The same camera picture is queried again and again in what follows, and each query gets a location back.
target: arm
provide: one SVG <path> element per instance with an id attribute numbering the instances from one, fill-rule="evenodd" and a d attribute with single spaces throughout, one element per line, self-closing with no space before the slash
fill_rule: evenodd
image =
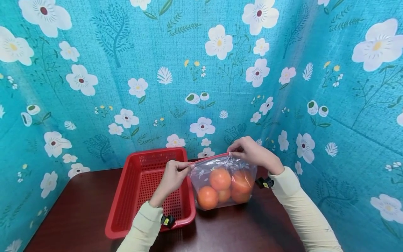
<path id="1" fill-rule="evenodd" d="M 190 162 L 169 161 L 164 175 L 150 201 L 146 201 L 134 217 L 131 229 L 117 252 L 147 252 L 161 228 L 162 203 L 177 190 L 192 167 Z"/>
<path id="2" fill-rule="evenodd" d="M 329 223 L 302 190 L 299 180 L 289 167 L 249 136 L 236 140 L 228 152 L 251 164 L 265 167 L 274 180 L 274 195 L 287 211 L 307 252 L 342 252 Z"/>

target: orange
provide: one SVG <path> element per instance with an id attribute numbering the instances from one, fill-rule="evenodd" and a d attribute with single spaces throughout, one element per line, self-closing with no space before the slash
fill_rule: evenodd
<path id="1" fill-rule="evenodd" d="M 231 197 L 231 191 L 229 189 L 218 191 L 218 202 L 226 202 Z"/>
<path id="2" fill-rule="evenodd" d="M 210 173 L 210 184 L 217 191 L 227 190 L 231 186 L 231 176 L 224 168 L 214 169 Z"/>
<path id="3" fill-rule="evenodd" d="M 250 192 L 243 194 L 235 189 L 232 189 L 232 191 L 231 191 L 232 200 L 238 204 L 248 202 L 250 196 L 251 196 Z"/>
<path id="4" fill-rule="evenodd" d="M 213 209 L 218 204 L 218 193 L 211 186 L 204 186 L 197 193 L 197 202 L 204 210 Z"/>
<path id="5" fill-rule="evenodd" d="M 232 175 L 232 188 L 240 193 L 250 193 L 253 183 L 253 178 L 248 171 L 239 170 Z"/>

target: floral fabric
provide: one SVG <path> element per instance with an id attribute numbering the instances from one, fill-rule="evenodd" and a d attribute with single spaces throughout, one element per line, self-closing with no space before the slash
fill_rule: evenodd
<path id="1" fill-rule="evenodd" d="M 0 1 L 0 251 L 70 179 L 253 137 L 345 251 L 403 251 L 403 4 Z"/>

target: dark red table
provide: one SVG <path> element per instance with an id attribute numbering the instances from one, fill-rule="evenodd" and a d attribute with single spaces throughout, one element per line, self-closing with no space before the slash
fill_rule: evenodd
<path id="1" fill-rule="evenodd" d="M 122 169 L 82 173 L 69 181 L 25 252 L 114 252 L 104 234 Z M 259 177 L 266 177 L 263 168 Z M 249 203 L 197 211 L 195 221 L 160 234 L 150 251 L 305 251 L 271 190 L 254 187 Z"/>

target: person's left hand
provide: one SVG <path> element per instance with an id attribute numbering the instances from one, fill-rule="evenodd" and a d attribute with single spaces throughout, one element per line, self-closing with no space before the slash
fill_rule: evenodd
<path id="1" fill-rule="evenodd" d="M 170 160 L 166 163 L 161 182 L 150 199 L 150 206 L 162 206 L 164 200 L 181 186 L 188 172 L 194 167 L 189 166 L 189 164 L 191 162 L 178 162 L 175 160 Z"/>

